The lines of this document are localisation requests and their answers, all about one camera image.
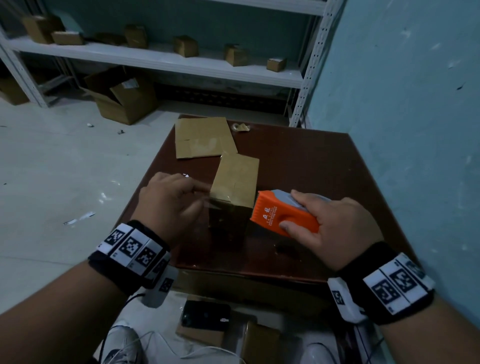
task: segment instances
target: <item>blue wall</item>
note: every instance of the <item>blue wall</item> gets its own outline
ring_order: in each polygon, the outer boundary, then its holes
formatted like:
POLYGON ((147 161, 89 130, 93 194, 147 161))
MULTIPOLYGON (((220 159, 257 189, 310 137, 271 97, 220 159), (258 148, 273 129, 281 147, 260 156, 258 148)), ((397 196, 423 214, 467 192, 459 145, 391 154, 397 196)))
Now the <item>blue wall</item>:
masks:
POLYGON ((308 116, 349 133, 441 294, 480 327, 480 2, 348 0, 308 116))
POLYGON ((187 34, 200 48, 239 43, 252 55, 296 60, 308 16, 205 0, 45 0, 70 30, 123 34, 126 24, 145 25, 152 41, 187 34))

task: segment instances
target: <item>table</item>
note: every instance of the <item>table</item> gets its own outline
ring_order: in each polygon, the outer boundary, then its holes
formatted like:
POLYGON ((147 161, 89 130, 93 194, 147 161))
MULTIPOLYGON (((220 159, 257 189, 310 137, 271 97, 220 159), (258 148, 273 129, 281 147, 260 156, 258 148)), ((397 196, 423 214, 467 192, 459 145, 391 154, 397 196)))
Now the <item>table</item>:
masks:
MULTIPOLYGON (((417 261, 348 134, 262 124, 250 124, 250 128, 249 132, 232 134, 240 154, 260 159, 258 190, 294 188, 333 200, 353 198, 373 214, 385 240, 394 249, 417 261)), ((118 223, 129 221, 140 189, 156 172, 186 173, 212 183, 219 163, 220 157, 177 160, 173 128, 118 223)), ((212 233, 205 208, 193 230, 172 252, 171 264, 180 269, 304 283, 326 282, 333 276, 331 270, 294 240, 249 224, 241 238, 212 233)))

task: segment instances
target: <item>floor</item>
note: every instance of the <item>floor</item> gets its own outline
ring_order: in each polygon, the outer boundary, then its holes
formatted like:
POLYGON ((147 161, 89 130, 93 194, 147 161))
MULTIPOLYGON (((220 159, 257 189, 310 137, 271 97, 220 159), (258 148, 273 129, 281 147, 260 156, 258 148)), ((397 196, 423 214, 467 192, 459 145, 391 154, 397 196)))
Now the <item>floor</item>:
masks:
MULTIPOLYGON (((0 312, 94 250, 114 225, 180 113, 288 124, 285 118, 271 114, 165 102, 139 123, 126 126, 102 118, 93 101, 78 94, 67 96, 50 109, 32 104, 14 107, 0 99, 0 275, 9 277, 0 280, 0 312), (73 219, 77 221, 65 224, 73 219)), ((133 301, 120 317, 139 334, 162 333, 184 355, 199 347, 175 335, 185 300, 184 294, 171 292, 156 310, 133 301)), ((278 313, 248 307, 236 310, 255 316, 260 324, 290 332, 300 340, 300 353, 312 341, 336 347, 326 328, 302 322, 293 325, 278 313)), ((158 336, 151 338, 147 353, 150 363, 180 362, 158 336)), ((299 352, 292 351, 289 357, 289 362, 297 363, 299 352)), ((192 362, 238 360, 213 353, 192 362)))

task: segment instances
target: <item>wristband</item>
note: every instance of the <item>wristband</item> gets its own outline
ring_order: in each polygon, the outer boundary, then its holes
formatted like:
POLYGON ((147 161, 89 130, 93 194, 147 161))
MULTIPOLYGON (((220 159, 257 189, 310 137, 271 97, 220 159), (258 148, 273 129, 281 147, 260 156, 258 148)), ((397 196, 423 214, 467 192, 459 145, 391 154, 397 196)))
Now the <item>wristband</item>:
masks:
POLYGON ((169 246, 139 221, 120 224, 88 257, 88 264, 125 294, 157 284, 170 261, 169 246))
POLYGON ((405 254, 378 242, 342 268, 353 301, 374 323, 389 324, 430 306, 435 283, 405 254))

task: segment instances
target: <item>person's left hand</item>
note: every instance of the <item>person's left hand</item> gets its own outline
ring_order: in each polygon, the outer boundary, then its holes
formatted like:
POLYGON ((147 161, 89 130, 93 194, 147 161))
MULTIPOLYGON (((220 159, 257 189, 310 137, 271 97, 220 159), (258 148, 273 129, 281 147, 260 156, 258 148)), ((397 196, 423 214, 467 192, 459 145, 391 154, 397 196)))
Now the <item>person's left hand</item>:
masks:
POLYGON ((140 190, 132 220, 140 221, 172 245, 172 241, 189 228, 202 212, 204 195, 194 192, 209 192, 210 187, 181 174, 158 172, 140 190))

